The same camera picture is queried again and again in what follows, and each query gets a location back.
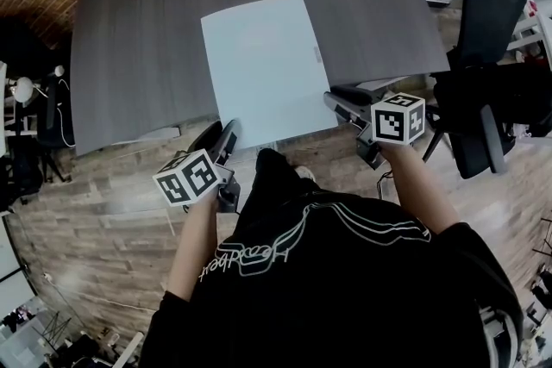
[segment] white paper sheet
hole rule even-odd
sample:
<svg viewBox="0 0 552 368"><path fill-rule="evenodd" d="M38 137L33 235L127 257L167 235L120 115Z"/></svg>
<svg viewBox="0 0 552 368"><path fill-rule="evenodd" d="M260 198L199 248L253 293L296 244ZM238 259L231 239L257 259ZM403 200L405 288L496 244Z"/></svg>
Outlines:
<svg viewBox="0 0 552 368"><path fill-rule="evenodd" d="M303 0L264 0L203 17L205 48L223 124L238 119L236 148L337 125Z"/></svg>

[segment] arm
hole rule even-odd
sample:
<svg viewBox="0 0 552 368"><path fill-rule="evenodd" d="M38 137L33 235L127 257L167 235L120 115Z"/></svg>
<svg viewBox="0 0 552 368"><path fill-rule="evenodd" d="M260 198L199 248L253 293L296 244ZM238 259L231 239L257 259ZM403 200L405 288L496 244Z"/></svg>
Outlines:
<svg viewBox="0 0 552 368"><path fill-rule="evenodd" d="M403 209L436 234L460 222L436 176L412 147L381 144L381 149L391 165Z"/></svg>
<svg viewBox="0 0 552 368"><path fill-rule="evenodd" d="M190 301L207 259L216 250L216 195L213 192L190 207L172 262L166 290L185 301Z"/></svg>

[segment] dark wood table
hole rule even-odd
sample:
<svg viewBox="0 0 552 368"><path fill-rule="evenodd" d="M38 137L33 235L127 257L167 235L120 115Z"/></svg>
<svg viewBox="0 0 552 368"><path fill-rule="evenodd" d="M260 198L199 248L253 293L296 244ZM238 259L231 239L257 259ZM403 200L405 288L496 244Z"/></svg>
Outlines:
<svg viewBox="0 0 552 368"><path fill-rule="evenodd" d="M71 66L77 153L217 113L200 19L254 1L79 0ZM330 84L449 68L425 0L304 2Z"/></svg>

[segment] white cube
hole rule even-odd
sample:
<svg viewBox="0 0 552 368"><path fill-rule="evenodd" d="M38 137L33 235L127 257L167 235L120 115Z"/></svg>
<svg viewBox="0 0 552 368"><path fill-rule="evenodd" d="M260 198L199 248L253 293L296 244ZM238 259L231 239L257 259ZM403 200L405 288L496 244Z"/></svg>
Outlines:
<svg viewBox="0 0 552 368"><path fill-rule="evenodd" d="M425 130L425 100L400 93L373 104L373 140L410 144Z"/></svg>
<svg viewBox="0 0 552 368"><path fill-rule="evenodd" d="M204 149L171 159L154 175L171 207L191 205L218 186L221 179Z"/></svg>

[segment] floor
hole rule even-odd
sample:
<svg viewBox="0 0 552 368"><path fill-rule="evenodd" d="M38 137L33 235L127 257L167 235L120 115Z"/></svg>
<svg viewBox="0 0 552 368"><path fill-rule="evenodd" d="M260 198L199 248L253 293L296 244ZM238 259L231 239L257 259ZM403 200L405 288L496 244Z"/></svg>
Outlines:
<svg viewBox="0 0 552 368"><path fill-rule="evenodd" d="M457 39L457 7L436 10L447 47ZM116 146L76 159L60 155L72 182L54 182L8 218L16 247L28 262L30 277L46 304L72 317L73 326L99 335L109 327L124 345L136 331L147 331L166 286L185 213L171 209L151 179L179 149L186 149L209 122L183 126L183 136L168 142ZM355 130L339 127L276 146L294 164L309 166L326 189L377 197L376 182L386 167L369 169L355 155ZM430 134L417 143L424 150ZM254 177L255 149L231 160L242 198ZM552 150L517 146L504 176L485 172L460 178L446 143L429 167L436 173L464 221L486 240L505 268L521 303L533 302L528 285L541 257L531 251L546 232L543 215L552 209ZM396 201L391 181L384 198ZM236 215L219 218L219 239L228 237ZM51 282L41 275L48 273Z"/></svg>

